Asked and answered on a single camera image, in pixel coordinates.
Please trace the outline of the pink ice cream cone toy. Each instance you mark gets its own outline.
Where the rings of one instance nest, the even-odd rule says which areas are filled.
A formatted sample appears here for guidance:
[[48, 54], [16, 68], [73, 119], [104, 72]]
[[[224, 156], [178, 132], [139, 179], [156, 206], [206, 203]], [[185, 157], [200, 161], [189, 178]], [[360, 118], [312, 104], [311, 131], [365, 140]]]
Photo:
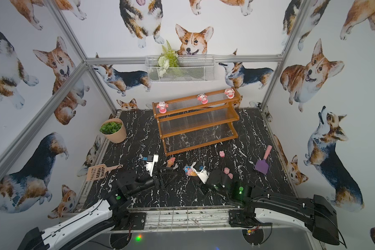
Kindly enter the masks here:
[[175, 164], [175, 160], [176, 160], [175, 157], [172, 157], [172, 158], [168, 159], [166, 167], [168, 167], [168, 168], [173, 167], [174, 164]]

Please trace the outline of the blue pink ice cream toy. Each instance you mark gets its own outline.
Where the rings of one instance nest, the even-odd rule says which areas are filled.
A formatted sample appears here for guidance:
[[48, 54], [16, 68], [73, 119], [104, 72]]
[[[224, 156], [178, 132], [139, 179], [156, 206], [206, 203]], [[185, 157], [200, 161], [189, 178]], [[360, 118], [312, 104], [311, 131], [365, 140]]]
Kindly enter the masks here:
[[183, 170], [187, 176], [196, 176], [196, 177], [198, 176], [195, 169], [192, 168], [191, 166], [185, 166]]

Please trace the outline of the pink hooded bunny doll figure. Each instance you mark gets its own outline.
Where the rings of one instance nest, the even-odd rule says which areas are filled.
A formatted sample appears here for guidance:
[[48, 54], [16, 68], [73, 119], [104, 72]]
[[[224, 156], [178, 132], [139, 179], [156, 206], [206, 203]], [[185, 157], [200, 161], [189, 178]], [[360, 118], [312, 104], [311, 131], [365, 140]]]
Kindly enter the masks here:
[[158, 111], [161, 113], [161, 114], [165, 114], [167, 112], [167, 108], [169, 107], [169, 105], [166, 103], [166, 102], [159, 102], [157, 105], [156, 105], [156, 108], [158, 109]]

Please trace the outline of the pink white bunny doll figure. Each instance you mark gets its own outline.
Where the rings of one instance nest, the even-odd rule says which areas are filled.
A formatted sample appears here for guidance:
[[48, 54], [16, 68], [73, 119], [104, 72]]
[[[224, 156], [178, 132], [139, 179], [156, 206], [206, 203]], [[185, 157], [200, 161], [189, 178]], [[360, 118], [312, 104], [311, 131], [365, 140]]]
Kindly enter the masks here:
[[225, 89], [224, 94], [228, 99], [233, 99], [235, 97], [235, 90], [233, 88]]

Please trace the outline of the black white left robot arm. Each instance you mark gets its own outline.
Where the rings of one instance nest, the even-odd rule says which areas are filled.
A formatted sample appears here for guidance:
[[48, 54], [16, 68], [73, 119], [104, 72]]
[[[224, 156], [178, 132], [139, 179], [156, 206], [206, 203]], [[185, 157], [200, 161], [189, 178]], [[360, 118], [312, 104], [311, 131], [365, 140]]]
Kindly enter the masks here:
[[74, 250], [113, 228], [130, 229], [135, 225], [128, 211], [133, 197], [153, 187], [165, 189], [177, 176], [176, 170], [167, 167], [155, 168], [152, 175], [142, 178], [134, 170], [118, 172], [111, 191], [96, 204], [56, 226], [31, 229], [18, 248]]

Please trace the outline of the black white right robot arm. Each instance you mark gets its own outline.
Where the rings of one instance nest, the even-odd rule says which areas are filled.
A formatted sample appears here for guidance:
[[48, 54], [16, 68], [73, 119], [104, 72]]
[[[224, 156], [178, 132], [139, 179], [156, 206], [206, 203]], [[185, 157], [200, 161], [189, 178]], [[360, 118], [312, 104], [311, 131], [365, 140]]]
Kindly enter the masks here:
[[285, 225], [310, 232], [313, 238], [326, 244], [346, 244], [337, 225], [337, 212], [323, 196], [296, 198], [275, 193], [233, 180], [231, 173], [220, 169], [210, 174], [203, 171], [198, 176], [203, 194], [212, 191], [233, 206], [229, 211], [231, 227]]

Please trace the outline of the orange wooden two-tier shelf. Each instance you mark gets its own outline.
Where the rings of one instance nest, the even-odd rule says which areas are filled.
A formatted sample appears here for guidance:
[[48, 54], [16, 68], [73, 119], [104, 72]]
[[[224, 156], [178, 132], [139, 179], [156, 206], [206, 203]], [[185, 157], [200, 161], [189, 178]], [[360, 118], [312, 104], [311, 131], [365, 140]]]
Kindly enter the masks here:
[[225, 90], [205, 93], [208, 103], [203, 105], [198, 95], [164, 101], [169, 107], [161, 114], [152, 104], [159, 137], [164, 145], [164, 153], [171, 156], [201, 147], [238, 138], [234, 122], [239, 120], [236, 109], [242, 100], [235, 90], [235, 97], [228, 99]]

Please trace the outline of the beige slotted scoop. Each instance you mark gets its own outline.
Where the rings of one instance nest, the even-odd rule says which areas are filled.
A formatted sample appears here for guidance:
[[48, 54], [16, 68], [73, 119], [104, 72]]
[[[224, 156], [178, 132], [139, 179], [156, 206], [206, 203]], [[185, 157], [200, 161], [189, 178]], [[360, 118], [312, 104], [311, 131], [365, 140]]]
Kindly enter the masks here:
[[89, 182], [89, 181], [101, 180], [105, 178], [109, 172], [116, 170], [118, 168], [121, 168], [122, 166], [123, 165], [120, 164], [120, 165], [115, 165], [112, 167], [107, 167], [105, 164], [100, 164], [100, 165], [89, 167], [87, 170], [88, 172], [86, 175], [86, 181]]

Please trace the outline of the pink pot with green succulent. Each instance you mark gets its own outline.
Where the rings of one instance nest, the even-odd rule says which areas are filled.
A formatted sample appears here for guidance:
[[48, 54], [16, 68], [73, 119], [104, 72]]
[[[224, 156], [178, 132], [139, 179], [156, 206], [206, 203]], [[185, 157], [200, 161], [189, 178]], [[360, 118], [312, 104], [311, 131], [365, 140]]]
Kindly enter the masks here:
[[127, 137], [125, 125], [119, 118], [113, 118], [105, 121], [100, 127], [100, 133], [112, 143], [121, 143]]

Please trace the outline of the artificial fern with white flowers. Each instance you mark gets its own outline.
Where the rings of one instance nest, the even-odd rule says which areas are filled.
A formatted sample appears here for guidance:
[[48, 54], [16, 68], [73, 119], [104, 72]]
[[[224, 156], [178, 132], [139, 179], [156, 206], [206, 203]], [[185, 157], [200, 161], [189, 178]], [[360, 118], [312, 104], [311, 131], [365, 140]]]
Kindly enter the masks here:
[[173, 50], [170, 43], [166, 41], [166, 46], [162, 45], [162, 54], [158, 58], [158, 76], [162, 78], [170, 68], [180, 67], [178, 53]]

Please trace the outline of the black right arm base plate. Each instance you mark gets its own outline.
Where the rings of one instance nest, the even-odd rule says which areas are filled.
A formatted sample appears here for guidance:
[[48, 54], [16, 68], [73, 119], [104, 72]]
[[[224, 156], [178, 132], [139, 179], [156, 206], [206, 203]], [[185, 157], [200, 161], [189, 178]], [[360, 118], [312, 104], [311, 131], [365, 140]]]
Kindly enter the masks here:
[[229, 225], [232, 228], [252, 229], [256, 227], [272, 226], [272, 223], [262, 223], [254, 217], [248, 217], [241, 209], [232, 209], [228, 211]]

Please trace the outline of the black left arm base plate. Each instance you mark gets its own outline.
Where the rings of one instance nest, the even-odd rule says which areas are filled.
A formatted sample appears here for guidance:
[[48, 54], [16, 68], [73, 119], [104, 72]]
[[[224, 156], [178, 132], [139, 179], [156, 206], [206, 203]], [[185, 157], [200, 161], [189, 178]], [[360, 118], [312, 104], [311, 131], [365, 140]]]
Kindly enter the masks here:
[[147, 213], [131, 213], [126, 211], [121, 215], [115, 217], [115, 226], [113, 230], [118, 231], [133, 231], [133, 230], [143, 230], [145, 227]]

